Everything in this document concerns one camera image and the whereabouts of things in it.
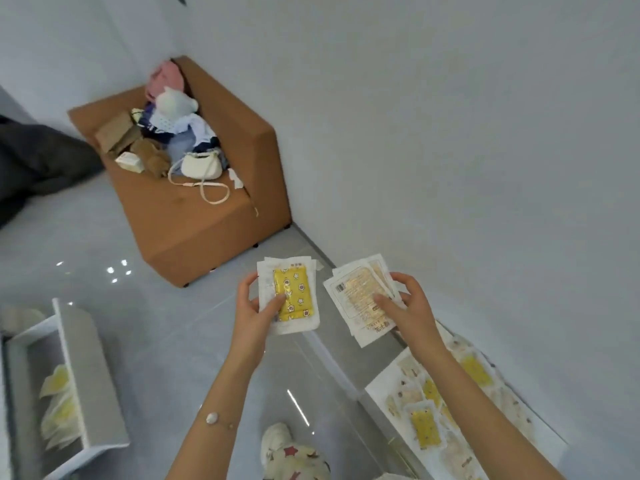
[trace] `bracelet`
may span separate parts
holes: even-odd
[[[218,413],[209,413],[207,414],[207,418],[205,419],[208,425],[213,426],[215,424],[219,424],[220,426],[225,426],[227,429],[233,429],[233,423],[223,423],[220,421],[220,415]]]

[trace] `shoe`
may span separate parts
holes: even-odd
[[[267,428],[262,436],[262,446],[260,447],[260,461],[266,467],[271,460],[273,452],[279,450],[284,445],[292,443],[293,437],[289,427],[284,423],[276,423]]]

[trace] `pant leg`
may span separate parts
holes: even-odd
[[[292,443],[273,452],[264,471],[265,480],[331,480],[324,457],[309,446]]]

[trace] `pink bag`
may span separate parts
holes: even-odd
[[[180,68],[171,61],[164,61],[158,65],[145,89],[145,95],[151,102],[156,101],[156,96],[164,92],[164,87],[168,86],[177,91],[184,92],[184,79],[180,73]]]

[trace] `person's left hand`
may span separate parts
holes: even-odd
[[[269,325],[286,300],[284,294],[279,294],[267,304],[263,311],[259,312],[258,298],[249,300],[249,286],[257,277],[258,273],[253,272],[238,284],[236,324],[227,358],[246,367],[251,373],[258,367],[264,355]]]

